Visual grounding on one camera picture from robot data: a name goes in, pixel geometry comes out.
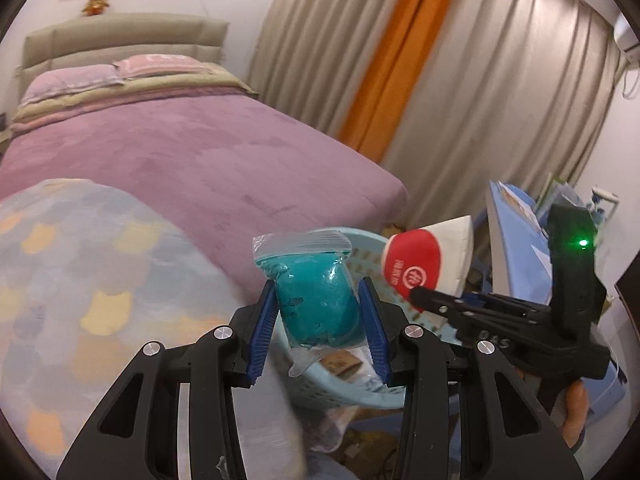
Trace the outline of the person's right hand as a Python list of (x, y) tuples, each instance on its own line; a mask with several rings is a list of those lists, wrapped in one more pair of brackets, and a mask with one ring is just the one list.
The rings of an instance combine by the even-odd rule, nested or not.
[(589, 411), (588, 391), (582, 380), (573, 382), (565, 390), (564, 405), (565, 418), (560, 431), (566, 445), (575, 451), (582, 442)]

